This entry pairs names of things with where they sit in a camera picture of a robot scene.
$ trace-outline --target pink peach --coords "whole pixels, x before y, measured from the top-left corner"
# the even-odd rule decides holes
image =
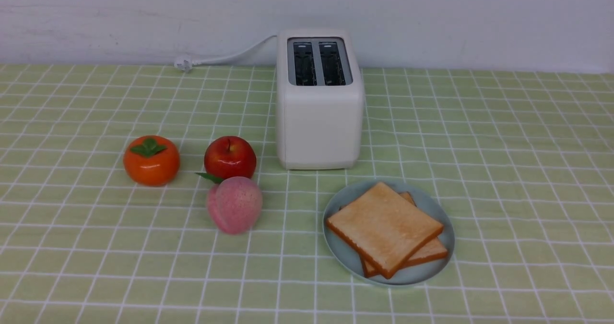
[[[209,190],[207,209],[222,232],[241,234],[258,220],[262,211],[262,192],[251,179],[228,178]]]

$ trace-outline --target toast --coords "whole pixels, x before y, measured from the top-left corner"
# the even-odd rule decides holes
[[[443,231],[443,224],[383,182],[331,215],[326,225],[386,279]]]
[[[408,192],[402,192],[401,197],[403,197],[408,202],[416,205],[412,195]],[[401,267],[401,269],[405,269],[406,267],[411,267],[415,265],[420,265],[424,263],[428,263],[430,261],[436,261],[437,259],[442,259],[448,256],[447,248],[441,243],[439,238],[434,238],[431,241],[427,242],[420,250],[415,252]],[[364,260],[364,258],[360,258],[360,263],[362,264],[362,272],[366,278],[370,278],[373,276],[379,275],[377,269],[371,265],[371,263]]]

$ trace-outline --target white toaster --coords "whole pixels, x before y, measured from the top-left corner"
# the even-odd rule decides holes
[[[365,89],[338,29],[278,34],[276,142],[285,169],[351,168],[360,155]]]

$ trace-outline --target plate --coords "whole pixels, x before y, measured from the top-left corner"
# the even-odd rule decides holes
[[[382,275],[373,276],[371,278],[364,277],[359,255],[326,226],[326,220],[331,217],[331,215],[338,212],[342,206],[350,204],[380,181],[390,186],[390,188],[397,193],[409,192],[418,208],[443,224],[443,232],[439,234],[439,239],[448,250],[446,258],[401,269],[389,280]],[[421,189],[399,180],[365,180],[356,182],[340,190],[331,198],[329,204],[324,209],[322,231],[324,232],[326,244],[332,254],[347,271],[364,282],[386,287],[413,286],[433,278],[448,265],[454,254],[454,245],[456,242],[452,222],[443,208]]]

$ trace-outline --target orange persimmon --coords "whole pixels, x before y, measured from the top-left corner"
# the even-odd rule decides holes
[[[146,186],[164,186],[179,171],[179,151],[170,140],[148,135],[129,144],[123,155],[123,167],[128,176]]]

